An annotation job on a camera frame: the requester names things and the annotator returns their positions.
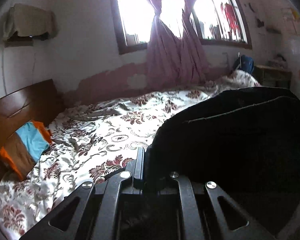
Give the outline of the dark framed window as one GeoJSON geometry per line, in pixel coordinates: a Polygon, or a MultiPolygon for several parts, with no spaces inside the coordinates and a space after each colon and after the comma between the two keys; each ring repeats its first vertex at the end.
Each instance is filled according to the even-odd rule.
{"type": "MultiPolygon", "coordinates": [[[[147,0],[110,0],[119,54],[145,50],[150,40],[154,9],[147,0]]],[[[177,38],[183,34],[184,0],[162,0],[161,20],[177,38]]],[[[252,49],[247,20],[239,0],[196,0],[190,22],[202,45],[252,49]],[[240,32],[230,30],[221,3],[233,6],[240,32]]]]}

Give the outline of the pink curtain right panel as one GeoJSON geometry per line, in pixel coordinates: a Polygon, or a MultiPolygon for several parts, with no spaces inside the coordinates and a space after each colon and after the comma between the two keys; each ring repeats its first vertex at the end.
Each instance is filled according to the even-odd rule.
{"type": "Polygon", "coordinates": [[[181,66],[185,69],[185,80],[189,83],[204,83],[209,72],[203,46],[190,22],[196,0],[184,0],[182,12],[183,34],[181,39],[181,66]]]}

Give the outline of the floral bed quilt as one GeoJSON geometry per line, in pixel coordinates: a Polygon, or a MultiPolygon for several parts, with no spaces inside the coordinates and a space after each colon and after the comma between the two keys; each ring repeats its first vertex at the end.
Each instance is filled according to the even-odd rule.
{"type": "Polygon", "coordinates": [[[45,126],[52,144],[26,179],[8,168],[0,180],[0,232],[19,239],[82,182],[102,183],[148,147],[170,117],[222,91],[258,86],[236,70],[205,86],[151,92],[66,109],[45,126]]]}

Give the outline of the wooden side table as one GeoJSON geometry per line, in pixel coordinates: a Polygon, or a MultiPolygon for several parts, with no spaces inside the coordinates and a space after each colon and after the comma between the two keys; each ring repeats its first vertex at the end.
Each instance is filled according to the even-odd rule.
{"type": "Polygon", "coordinates": [[[262,86],[290,89],[292,72],[289,70],[255,65],[253,76],[262,86]]]}

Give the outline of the orange blue brown pillow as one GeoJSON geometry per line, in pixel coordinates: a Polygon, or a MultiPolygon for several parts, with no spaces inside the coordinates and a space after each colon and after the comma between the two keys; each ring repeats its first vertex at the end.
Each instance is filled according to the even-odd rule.
{"type": "Polygon", "coordinates": [[[7,139],[0,149],[0,159],[23,181],[51,144],[50,131],[42,122],[31,120],[7,139]]]}

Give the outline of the red garment outside window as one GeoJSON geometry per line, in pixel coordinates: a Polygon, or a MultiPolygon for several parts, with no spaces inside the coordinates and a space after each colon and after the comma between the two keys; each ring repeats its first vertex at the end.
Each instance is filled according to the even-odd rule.
{"type": "Polygon", "coordinates": [[[239,24],[237,22],[233,6],[228,3],[221,3],[221,11],[227,20],[230,30],[234,33],[240,32],[239,24]]]}

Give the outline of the cloth covered wall unit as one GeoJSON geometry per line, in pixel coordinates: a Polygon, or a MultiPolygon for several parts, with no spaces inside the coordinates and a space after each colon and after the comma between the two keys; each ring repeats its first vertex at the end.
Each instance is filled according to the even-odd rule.
{"type": "Polygon", "coordinates": [[[9,9],[4,22],[5,47],[32,46],[34,40],[45,41],[57,35],[52,11],[16,3],[9,9]]]}

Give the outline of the black padded winter jacket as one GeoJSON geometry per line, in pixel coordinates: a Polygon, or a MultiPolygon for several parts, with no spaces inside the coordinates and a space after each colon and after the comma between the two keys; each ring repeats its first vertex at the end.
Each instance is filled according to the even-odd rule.
{"type": "Polygon", "coordinates": [[[226,90],[167,119],[144,160],[145,187],[171,172],[214,181],[270,233],[300,202],[300,100],[290,90],[226,90]]]}

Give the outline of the pink curtain panel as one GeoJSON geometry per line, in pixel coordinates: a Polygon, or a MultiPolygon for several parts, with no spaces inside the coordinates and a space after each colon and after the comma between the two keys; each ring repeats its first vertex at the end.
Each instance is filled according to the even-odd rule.
{"type": "Polygon", "coordinates": [[[190,22],[196,0],[184,0],[182,12],[183,34],[181,39],[181,66],[185,69],[185,80],[189,83],[204,83],[209,72],[203,46],[190,22]]]}
{"type": "Polygon", "coordinates": [[[162,0],[147,0],[154,9],[147,43],[147,83],[153,90],[175,87],[180,81],[180,40],[161,20],[162,0]]]}

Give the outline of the pink curtain left panel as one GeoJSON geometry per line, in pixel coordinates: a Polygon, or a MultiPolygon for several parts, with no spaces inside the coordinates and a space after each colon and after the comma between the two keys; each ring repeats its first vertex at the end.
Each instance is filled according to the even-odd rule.
{"type": "Polygon", "coordinates": [[[162,0],[147,0],[154,9],[147,43],[147,83],[153,90],[175,87],[180,81],[180,40],[161,20],[162,0]]]}

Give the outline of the blue bag by bed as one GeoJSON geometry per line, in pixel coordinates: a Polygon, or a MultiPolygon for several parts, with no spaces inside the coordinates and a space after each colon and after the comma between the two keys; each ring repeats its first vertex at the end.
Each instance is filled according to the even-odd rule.
{"type": "Polygon", "coordinates": [[[247,55],[241,55],[234,62],[233,70],[242,70],[248,74],[254,71],[254,60],[247,55]]]}

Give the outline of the brown wooden headboard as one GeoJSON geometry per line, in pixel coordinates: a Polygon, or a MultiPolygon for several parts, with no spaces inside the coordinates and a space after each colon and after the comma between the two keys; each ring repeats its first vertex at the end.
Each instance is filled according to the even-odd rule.
{"type": "MultiPolygon", "coordinates": [[[[26,122],[35,120],[47,126],[64,110],[63,99],[51,79],[0,98],[0,148],[26,122]]],[[[6,171],[0,160],[0,180],[6,171]]]]}

